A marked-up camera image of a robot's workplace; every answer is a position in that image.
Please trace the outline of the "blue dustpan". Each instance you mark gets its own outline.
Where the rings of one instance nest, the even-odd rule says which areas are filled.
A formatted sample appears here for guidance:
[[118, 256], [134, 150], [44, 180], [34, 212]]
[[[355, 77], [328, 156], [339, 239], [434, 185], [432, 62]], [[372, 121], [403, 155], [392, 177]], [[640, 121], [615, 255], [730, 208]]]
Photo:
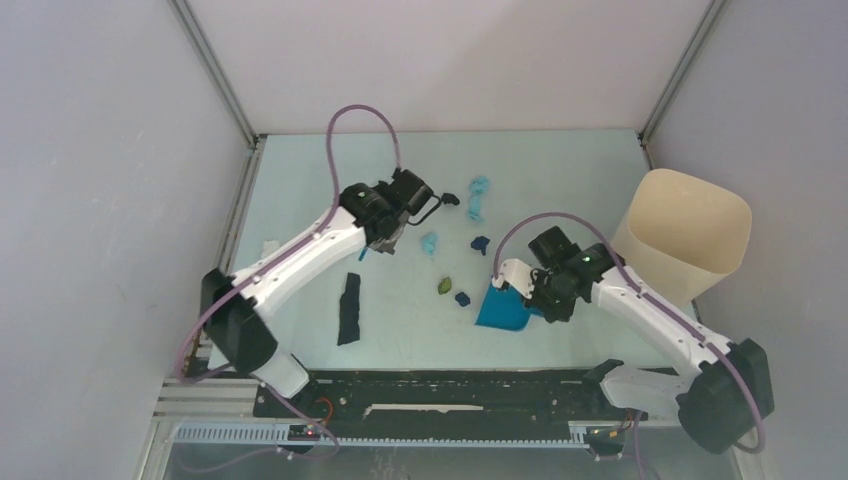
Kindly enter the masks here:
[[491, 277], [474, 325], [520, 332], [527, 327], [533, 316], [542, 316], [538, 309], [526, 307], [523, 301], [524, 298], [515, 288], [506, 284], [505, 289], [498, 289]]

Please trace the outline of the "green paper scrap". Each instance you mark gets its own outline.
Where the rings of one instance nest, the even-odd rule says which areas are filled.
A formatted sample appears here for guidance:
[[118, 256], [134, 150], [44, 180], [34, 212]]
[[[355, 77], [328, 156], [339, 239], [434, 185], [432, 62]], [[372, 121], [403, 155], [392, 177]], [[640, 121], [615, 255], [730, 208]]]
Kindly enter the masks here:
[[453, 282], [450, 277], [442, 278], [437, 285], [437, 292], [439, 295], [448, 294], [453, 288]]

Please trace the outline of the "dark blue scrap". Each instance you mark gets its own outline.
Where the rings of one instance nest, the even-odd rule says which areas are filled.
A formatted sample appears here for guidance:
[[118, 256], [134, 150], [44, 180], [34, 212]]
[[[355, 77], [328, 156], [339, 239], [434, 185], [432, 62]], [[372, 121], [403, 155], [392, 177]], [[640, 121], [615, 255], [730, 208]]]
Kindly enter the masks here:
[[471, 303], [470, 297], [464, 292], [457, 293], [455, 295], [454, 299], [457, 302], [457, 304], [461, 307], [469, 306], [470, 303]]
[[470, 248], [482, 256], [486, 256], [490, 242], [491, 240], [486, 236], [477, 236], [470, 242]]

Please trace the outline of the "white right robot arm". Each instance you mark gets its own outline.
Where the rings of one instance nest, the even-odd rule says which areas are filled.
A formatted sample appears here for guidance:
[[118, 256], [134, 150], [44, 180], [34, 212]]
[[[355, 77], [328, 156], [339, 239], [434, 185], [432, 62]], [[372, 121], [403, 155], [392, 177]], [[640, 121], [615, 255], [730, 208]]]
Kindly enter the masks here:
[[624, 259], [602, 243], [581, 249], [568, 239], [533, 240], [539, 267], [531, 269], [527, 298], [551, 321], [569, 321], [577, 300], [626, 321], [674, 369], [660, 374], [623, 364], [581, 392], [585, 411], [606, 418], [618, 408], [674, 414], [684, 431], [709, 453], [742, 449], [755, 431], [765, 447], [765, 419], [774, 412], [768, 356], [752, 339], [734, 342], [687, 316], [647, 286]]

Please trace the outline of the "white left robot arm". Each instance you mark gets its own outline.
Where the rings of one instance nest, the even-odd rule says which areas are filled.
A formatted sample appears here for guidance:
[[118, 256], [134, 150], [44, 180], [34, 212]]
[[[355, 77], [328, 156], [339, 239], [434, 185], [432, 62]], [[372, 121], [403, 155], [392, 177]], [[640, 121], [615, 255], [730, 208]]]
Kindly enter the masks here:
[[330, 266], [371, 249], [391, 254], [412, 217], [434, 198], [433, 190], [408, 169], [390, 181], [357, 183], [338, 192], [312, 227], [234, 274], [213, 269], [202, 279], [203, 331], [225, 365], [251, 375], [278, 393], [292, 416], [316, 403], [308, 370], [270, 330], [275, 312], [295, 292]]

